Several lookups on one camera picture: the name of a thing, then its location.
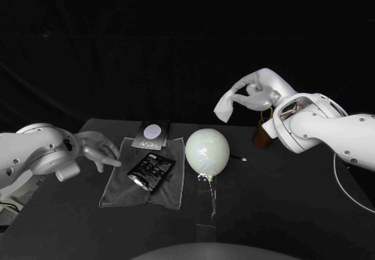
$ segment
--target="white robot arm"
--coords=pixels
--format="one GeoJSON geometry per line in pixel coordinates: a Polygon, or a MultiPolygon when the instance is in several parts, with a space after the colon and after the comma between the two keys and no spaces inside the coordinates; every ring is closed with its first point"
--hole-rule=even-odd
{"type": "Polygon", "coordinates": [[[231,100],[257,111],[276,107],[263,128],[290,151],[302,153],[325,142],[347,163],[375,171],[375,115],[350,116],[325,95],[298,93],[270,69],[246,76],[234,92],[246,86],[250,96],[236,94],[231,100]]]}
{"type": "Polygon", "coordinates": [[[104,164],[120,166],[116,145],[99,132],[71,134],[48,123],[22,128],[16,133],[0,134],[0,189],[8,187],[22,173],[57,173],[65,181],[80,173],[78,156],[91,159],[104,171],[104,164]]]}

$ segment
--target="white balloon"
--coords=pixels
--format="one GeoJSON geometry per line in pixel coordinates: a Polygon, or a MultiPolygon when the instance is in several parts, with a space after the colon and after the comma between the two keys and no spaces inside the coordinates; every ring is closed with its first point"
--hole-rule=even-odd
{"type": "Polygon", "coordinates": [[[197,173],[217,176],[230,160],[230,144],[221,132],[211,128],[198,130],[188,139],[185,153],[197,173]]]}

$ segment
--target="black backdrop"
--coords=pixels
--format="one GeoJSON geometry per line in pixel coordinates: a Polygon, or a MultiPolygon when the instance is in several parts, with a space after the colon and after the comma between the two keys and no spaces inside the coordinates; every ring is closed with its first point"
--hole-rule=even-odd
{"type": "MultiPolygon", "coordinates": [[[[374,12],[285,5],[2,1],[0,132],[37,122],[77,132],[91,118],[223,125],[220,98],[262,68],[350,114],[375,113],[374,12]]],[[[234,104],[230,125],[259,119],[234,104]]],[[[357,178],[374,198],[373,175],[357,178]]]]}

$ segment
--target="black package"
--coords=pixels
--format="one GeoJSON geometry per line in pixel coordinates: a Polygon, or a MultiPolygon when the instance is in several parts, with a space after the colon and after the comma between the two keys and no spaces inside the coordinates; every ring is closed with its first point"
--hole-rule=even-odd
{"type": "Polygon", "coordinates": [[[153,191],[175,163],[175,160],[166,159],[155,153],[149,153],[136,167],[129,171],[127,175],[146,191],[153,191]]]}

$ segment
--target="table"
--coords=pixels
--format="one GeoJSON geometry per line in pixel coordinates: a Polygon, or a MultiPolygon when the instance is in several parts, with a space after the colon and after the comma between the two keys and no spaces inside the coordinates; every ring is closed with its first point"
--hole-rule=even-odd
{"type": "MultiPolygon", "coordinates": [[[[81,131],[103,132],[120,148],[140,125],[91,119],[81,131]]],[[[217,242],[302,259],[374,258],[375,214],[355,205],[337,184],[329,147],[321,144],[295,154],[276,139],[260,150],[251,143],[254,127],[181,123],[171,124],[169,139],[184,137],[187,143],[202,128],[217,129],[231,153],[249,159],[231,159],[217,178],[217,242]]],[[[0,240],[0,259],[132,259],[197,242],[198,174],[187,160],[178,211],[152,203],[100,208],[112,167],[99,173],[87,158],[78,164],[77,177],[61,183],[51,174],[44,181],[0,240]]]]}

